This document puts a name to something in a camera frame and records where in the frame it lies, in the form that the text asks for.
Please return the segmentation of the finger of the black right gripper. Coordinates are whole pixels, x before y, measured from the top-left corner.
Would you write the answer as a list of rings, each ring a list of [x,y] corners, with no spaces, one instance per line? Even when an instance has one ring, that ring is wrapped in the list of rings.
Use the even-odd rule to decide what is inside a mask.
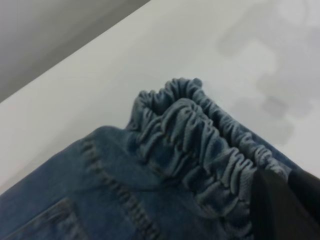
[[[258,170],[251,187],[250,217],[256,240],[318,240],[320,224],[295,193],[270,170]]]
[[[320,179],[304,170],[292,170],[288,185],[313,219],[320,223]]]

